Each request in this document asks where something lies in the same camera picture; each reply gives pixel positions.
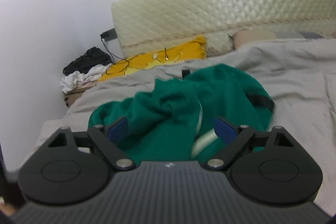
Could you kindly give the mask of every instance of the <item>green clothing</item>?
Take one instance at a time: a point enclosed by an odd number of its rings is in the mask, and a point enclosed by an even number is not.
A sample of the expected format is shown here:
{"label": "green clothing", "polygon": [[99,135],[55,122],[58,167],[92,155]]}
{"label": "green clothing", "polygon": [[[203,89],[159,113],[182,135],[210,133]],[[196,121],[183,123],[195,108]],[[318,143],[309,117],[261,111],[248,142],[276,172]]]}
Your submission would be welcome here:
{"label": "green clothing", "polygon": [[[118,147],[136,164],[143,160],[205,162],[225,146],[214,133],[209,134],[217,116],[237,126],[267,129],[272,112],[253,106],[246,94],[269,98],[253,77],[221,64],[197,70],[183,80],[156,80],[152,92],[103,104],[91,114],[88,126],[109,125],[126,116],[129,135]],[[200,151],[192,155],[195,144],[203,139],[209,145],[198,144]]]}

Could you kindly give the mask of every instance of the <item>bed sheet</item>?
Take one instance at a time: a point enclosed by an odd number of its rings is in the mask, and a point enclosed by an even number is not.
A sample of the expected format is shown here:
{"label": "bed sheet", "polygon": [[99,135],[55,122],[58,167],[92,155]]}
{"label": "bed sheet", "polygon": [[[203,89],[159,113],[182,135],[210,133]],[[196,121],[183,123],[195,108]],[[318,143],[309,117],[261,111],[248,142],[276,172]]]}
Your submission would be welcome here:
{"label": "bed sheet", "polygon": [[206,60],[164,65],[98,83],[86,91],[62,120],[44,123],[36,148],[58,127],[84,131],[92,111],[102,103],[151,91],[155,79],[180,77],[219,63],[256,78],[276,108],[270,128],[284,126],[319,164],[323,183],[315,203],[329,215],[336,213],[336,39],[256,43]]}

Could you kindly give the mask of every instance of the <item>mattress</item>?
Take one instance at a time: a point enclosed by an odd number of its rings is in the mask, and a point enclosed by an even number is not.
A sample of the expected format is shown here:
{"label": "mattress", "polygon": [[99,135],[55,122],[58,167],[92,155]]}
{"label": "mattress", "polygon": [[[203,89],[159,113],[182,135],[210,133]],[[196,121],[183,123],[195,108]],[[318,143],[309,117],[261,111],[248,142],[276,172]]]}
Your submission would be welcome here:
{"label": "mattress", "polygon": [[112,16],[125,57],[172,47],[196,35],[208,56],[232,50],[242,29],[322,33],[336,30],[336,0],[119,0]]}
{"label": "mattress", "polygon": [[44,123],[37,149],[60,126],[85,131],[99,105],[151,91],[155,79],[182,77],[182,70],[225,63],[256,78],[275,102],[270,128],[284,126],[319,164],[323,183],[315,203],[336,213],[336,39],[263,42],[224,56],[188,60],[99,82],[87,90],[61,120]]}

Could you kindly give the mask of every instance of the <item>yellow pillow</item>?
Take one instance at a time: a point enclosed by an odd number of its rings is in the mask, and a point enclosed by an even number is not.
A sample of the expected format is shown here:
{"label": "yellow pillow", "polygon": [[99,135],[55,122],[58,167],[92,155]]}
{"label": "yellow pillow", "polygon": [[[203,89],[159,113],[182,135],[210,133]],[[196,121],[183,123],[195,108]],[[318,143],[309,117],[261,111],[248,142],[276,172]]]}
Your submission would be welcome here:
{"label": "yellow pillow", "polygon": [[151,69],[163,64],[174,64],[189,59],[205,59],[205,42],[205,38],[199,36],[189,42],[166,50],[138,54],[126,60],[120,60],[108,68],[99,78],[99,81],[129,75],[139,69]]}

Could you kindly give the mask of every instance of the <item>white wall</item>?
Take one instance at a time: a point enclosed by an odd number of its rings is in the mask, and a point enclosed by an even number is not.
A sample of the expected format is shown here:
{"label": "white wall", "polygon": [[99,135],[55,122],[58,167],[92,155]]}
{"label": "white wall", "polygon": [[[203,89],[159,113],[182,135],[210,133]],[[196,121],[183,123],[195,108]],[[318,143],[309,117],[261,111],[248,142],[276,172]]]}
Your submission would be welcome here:
{"label": "white wall", "polygon": [[[0,0],[0,142],[9,170],[31,150],[42,123],[66,108],[62,68],[112,28],[115,0]],[[121,55],[116,42],[110,49]]]}

